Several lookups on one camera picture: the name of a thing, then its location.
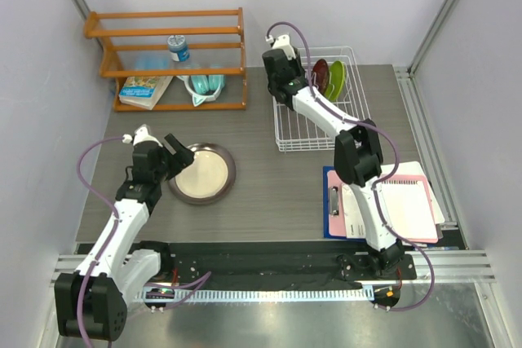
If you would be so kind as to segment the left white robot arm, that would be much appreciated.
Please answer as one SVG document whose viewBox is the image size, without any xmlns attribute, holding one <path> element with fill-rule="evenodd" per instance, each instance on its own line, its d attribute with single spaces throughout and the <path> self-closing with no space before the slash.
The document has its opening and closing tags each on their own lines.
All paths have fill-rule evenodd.
<svg viewBox="0 0 522 348">
<path fill-rule="evenodd" d="M 161 199 L 162 184 L 194 162 L 193 151 L 174 135 L 158 140 L 147 126 L 116 140 L 133 147 L 132 163 L 115 199 L 99 196 L 111 210 L 108 222 L 84 260 L 54 284 L 59 334 L 80 338 L 87 347 L 95 340 L 116 341 L 135 295 L 151 278 L 163 282 L 172 276 L 165 245 L 128 252 Z"/>
</svg>

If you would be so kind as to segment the aluminium front rail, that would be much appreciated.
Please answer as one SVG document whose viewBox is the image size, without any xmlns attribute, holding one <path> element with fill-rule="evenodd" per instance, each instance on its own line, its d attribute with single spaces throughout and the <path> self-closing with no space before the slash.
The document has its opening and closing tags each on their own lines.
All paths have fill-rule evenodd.
<svg viewBox="0 0 522 348">
<path fill-rule="evenodd" d="M 484 250 L 428 250 L 427 256 L 436 283 L 494 283 L 497 280 Z M 85 254 L 60 255 L 51 284 L 56 282 L 60 273 L 74 272 L 85 258 Z"/>
</svg>

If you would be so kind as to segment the white wire dish rack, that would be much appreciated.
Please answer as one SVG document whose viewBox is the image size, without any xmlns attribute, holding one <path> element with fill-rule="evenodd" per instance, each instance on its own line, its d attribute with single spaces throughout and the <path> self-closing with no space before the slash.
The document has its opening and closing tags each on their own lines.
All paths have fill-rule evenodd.
<svg viewBox="0 0 522 348">
<path fill-rule="evenodd" d="M 346 82 L 334 102 L 336 108 L 360 120 L 370 118 L 361 73 L 354 50 L 349 46 L 312 47 L 311 59 L 306 58 L 303 48 L 299 50 L 302 65 L 314 66 L 319 59 L 330 65 L 339 60 L 346 64 Z M 334 148 L 334 141 L 306 117 L 291 111 L 283 104 L 273 103 L 276 145 L 281 152 L 327 151 Z"/>
</svg>

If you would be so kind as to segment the large brown rimmed cream plate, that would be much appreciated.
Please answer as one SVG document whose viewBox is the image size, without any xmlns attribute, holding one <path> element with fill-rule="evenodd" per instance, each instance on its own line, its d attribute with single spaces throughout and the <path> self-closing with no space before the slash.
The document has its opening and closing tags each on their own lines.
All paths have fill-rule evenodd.
<svg viewBox="0 0 522 348">
<path fill-rule="evenodd" d="M 237 177 L 236 162 L 225 147 L 195 143 L 194 162 L 168 182 L 172 194 L 189 205 L 209 205 L 224 198 Z"/>
</svg>

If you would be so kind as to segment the green plastic plate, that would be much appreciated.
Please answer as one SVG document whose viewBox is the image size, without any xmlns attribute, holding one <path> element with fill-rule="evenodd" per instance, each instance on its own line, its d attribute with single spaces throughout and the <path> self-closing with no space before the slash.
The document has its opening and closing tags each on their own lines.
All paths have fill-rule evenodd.
<svg viewBox="0 0 522 348">
<path fill-rule="evenodd" d="M 335 61 L 330 65 L 330 81 L 327 84 L 324 96 L 334 102 L 340 96 L 346 82 L 346 64 L 342 61 Z"/>
</svg>

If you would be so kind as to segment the clear water bottle blue cap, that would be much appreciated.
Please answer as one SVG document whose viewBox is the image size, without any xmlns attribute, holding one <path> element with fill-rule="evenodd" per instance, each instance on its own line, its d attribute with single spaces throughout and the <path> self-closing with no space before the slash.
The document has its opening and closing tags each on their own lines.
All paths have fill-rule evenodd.
<svg viewBox="0 0 522 348">
<path fill-rule="evenodd" d="M 170 35 L 166 39 L 166 45 L 173 62 L 173 69 L 195 70 L 200 64 L 191 56 L 187 39 L 184 35 Z"/>
</svg>

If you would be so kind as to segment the white printed manual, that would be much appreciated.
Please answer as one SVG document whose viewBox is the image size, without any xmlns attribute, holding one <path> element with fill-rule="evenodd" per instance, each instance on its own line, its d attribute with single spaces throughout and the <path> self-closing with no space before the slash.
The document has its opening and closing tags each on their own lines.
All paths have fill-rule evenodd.
<svg viewBox="0 0 522 348">
<path fill-rule="evenodd" d="M 364 240 L 365 224 L 355 194 L 346 184 L 342 185 L 341 201 L 346 237 L 352 240 Z"/>
</svg>

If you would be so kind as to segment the small brown rimmed plate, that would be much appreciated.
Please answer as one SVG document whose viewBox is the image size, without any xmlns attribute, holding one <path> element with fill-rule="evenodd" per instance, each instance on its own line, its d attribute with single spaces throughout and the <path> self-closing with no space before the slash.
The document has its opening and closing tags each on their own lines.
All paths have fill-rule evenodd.
<svg viewBox="0 0 522 348">
<path fill-rule="evenodd" d="M 330 68 L 325 59 L 319 59 L 312 69 L 312 80 L 318 91 L 325 95 L 330 83 Z"/>
</svg>

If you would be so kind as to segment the paperback book with blue cover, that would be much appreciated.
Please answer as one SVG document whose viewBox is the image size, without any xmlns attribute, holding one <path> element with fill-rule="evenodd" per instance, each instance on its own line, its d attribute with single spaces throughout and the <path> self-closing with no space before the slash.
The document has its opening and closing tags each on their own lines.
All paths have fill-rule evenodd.
<svg viewBox="0 0 522 348">
<path fill-rule="evenodd" d="M 123 104 L 152 110 L 171 83 L 172 76 L 128 77 L 118 98 Z"/>
</svg>

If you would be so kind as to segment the orange wooden shelf rack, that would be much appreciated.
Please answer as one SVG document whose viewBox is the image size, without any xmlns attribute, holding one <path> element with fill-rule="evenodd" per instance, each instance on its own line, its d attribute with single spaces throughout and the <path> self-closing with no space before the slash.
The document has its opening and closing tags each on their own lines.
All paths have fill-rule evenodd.
<svg viewBox="0 0 522 348">
<path fill-rule="evenodd" d="M 156 111 L 244 110 L 246 35 L 242 8 L 204 11 L 92 11 L 83 33 L 103 48 L 100 76 L 114 80 L 116 112 L 126 81 L 165 77 L 170 84 Z"/>
</svg>

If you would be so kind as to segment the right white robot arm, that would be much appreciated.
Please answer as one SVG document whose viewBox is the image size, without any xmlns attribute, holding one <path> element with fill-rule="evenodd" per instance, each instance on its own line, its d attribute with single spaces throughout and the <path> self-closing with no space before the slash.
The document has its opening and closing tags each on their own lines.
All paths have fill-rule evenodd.
<svg viewBox="0 0 522 348">
<path fill-rule="evenodd" d="M 370 120 L 347 115 L 305 77 L 300 57 L 287 57 L 282 49 L 270 49 L 262 55 L 268 76 L 268 91 L 279 104 L 312 121 L 334 140 L 334 170 L 348 185 L 361 212 L 365 240 L 369 247 L 368 267 L 372 275 L 385 279 L 394 273 L 405 250 L 403 238 L 389 224 L 383 197 L 382 134 Z"/>
</svg>

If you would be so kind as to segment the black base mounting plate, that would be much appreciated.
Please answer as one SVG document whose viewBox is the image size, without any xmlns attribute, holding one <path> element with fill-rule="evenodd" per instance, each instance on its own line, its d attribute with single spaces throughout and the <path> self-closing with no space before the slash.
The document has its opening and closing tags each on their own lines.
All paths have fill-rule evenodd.
<svg viewBox="0 0 522 348">
<path fill-rule="evenodd" d="M 404 255 L 380 268 L 366 244 L 351 241 L 163 243 L 142 241 L 141 249 L 159 253 L 160 272 L 148 278 L 160 283 L 177 277 L 189 284 L 208 274 L 208 290 L 305 291 L 355 289 L 370 280 L 414 280 L 412 257 Z"/>
</svg>

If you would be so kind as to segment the white teal cat-ear headphones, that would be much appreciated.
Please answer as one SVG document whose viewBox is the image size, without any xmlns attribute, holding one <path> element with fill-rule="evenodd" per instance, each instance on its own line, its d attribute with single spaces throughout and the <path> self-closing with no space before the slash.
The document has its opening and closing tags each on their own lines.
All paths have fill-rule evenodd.
<svg viewBox="0 0 522 348">
<path fill-rule="evenodd" d="M 186 75 L 177 78 L 183 82 L 195 108 L 216 101 L 225 87 L 224 75 Z"/>
</svg>

